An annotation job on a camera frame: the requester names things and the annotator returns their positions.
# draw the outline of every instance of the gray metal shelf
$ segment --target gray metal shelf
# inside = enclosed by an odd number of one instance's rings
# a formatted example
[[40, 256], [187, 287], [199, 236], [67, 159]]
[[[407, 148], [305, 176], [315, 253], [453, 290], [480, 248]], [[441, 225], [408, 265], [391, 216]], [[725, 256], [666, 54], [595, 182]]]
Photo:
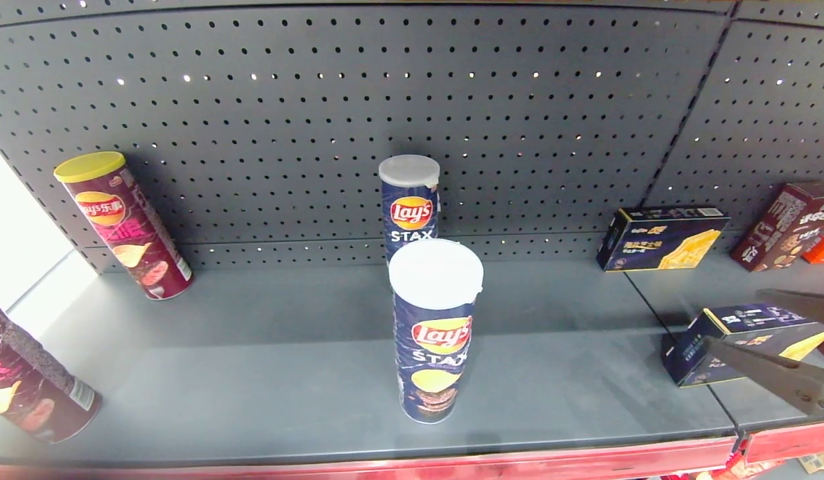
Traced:
[[384, 265], [204, 271], [165, 303], [102, 275], [43, 343], [104, 407], [53, 446], [0, 419], [0, 463], [396, 459], [733, 431], [708, 388], [670, 381], [664, 329], [625, 276], [591, 261], [485, 269], [468, 380], [439, 425], [400, 410]]
[[[756, 301], [763, 288], [796, 289], [824, 293], [824, 265], [798, 262], [791, 268], [748, 273], [727, 256], [711, 255], [696, 270], [634, 271], [628, 273], [658, 318], [671, 331], [684, 331], [703, 307], [726, 307]], [[816, 352], [804, 359], [824, 367]], [[802, 425], [812, 420], [750, 379], [710, 386], [729, 414], [748, 431]]]

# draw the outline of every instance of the pegboard back panel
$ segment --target pegboard back panel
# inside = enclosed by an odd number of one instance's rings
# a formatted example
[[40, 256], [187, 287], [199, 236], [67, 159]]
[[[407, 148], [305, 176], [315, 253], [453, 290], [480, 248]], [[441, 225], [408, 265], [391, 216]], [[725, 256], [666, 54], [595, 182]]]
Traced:
[[[601, 232], [450, 237], [468, 246], [484, 261], [551, 261], [586, 259], [604, 238]], [[99, 273], [125, 271], [110, 250], [83, 249]], [[318, 240], [315, 242], [203, 243], [182, 245], [181, 252], [196, 270], [336, 267], [385, 263], [381, 239]]]
[[713, 203], [744, 230], [824, 179], [824, 30], [736, 21], [647, 204]]
[[186, 9], [0, 28], [0, 150], [126, 152], [180, 243], [381, 236], [377, 165], [433, 156], [446, 235], [604, 231], [637, 204], [723, 16], [552, 6]]
[[[89, 15], [114, 15], [114, 13], [138, 13], [147, 10], [202, 9], [212, 7], [231, 8], [268, 4], [308, 5], [345, 3], [414, 3], [409, 0], [0, 0], [0, 25], [14, 25], [32, 21], [53, 21]], [[620, 0], [554, 0], [558, 5], [622, 6]], [[631, 8], [686, 9], [722, 13], [732, 2], [714, 0], [630, 0]]]
[[738, 18], [824, 27], [824, 0], [743, 2]]

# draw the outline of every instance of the blue snack box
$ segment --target blue snack box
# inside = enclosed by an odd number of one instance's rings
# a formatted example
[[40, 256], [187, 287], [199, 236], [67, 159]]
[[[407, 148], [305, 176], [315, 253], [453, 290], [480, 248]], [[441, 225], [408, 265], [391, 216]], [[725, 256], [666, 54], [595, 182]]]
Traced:
[[725, 339], [767, 355], [799, 361], [824, 341], [824, 325], [771, 304], [705, 308], [676, 341], [665, 335], [664, 367], [680, 387], [742, 379], [742, 374], [709, 355], [704, 337]]
[[695, 268], [727, 222], [711, 206], [620, 209], [596, 261], [605, 271]]
[[427, 310], [394, 295], [400, 404], [412, 420], [437, 423], [451, 414], [471, 345], [473, 307]]
[[390, 261], [407, 243], [439, 236], [438, 189], [437, 185], [401, 187], [382, 182], [386, 259]]

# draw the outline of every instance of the red chip can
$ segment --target red chip can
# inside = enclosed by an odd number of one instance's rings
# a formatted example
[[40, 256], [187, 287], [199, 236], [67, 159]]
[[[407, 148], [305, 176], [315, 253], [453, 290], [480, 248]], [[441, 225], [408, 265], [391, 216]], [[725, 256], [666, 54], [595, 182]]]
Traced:
[[165, 300], [190, 286], [192, 270], [140, 191], [124, 155], [81, 155], [56, 167], [53, 176], [148, 298]]
[[0, 310], [0, 414], [34, 437], [72, 437], [101, 408], [101, 394], [65, 367]]

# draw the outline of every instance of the blue chip can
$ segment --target blue chip can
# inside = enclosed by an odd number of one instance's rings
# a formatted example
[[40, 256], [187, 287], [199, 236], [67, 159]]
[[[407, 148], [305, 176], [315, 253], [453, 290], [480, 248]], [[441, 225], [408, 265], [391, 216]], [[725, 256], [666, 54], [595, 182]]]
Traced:
[[427, 310], [394, 295], [400, 404], [412, 420], [438, 423], [453, 410], [471, 345], [473, 307]]
[[415, 240], [439, 236], [439, 186], [400, 187], [382, 182], [385, 258]]

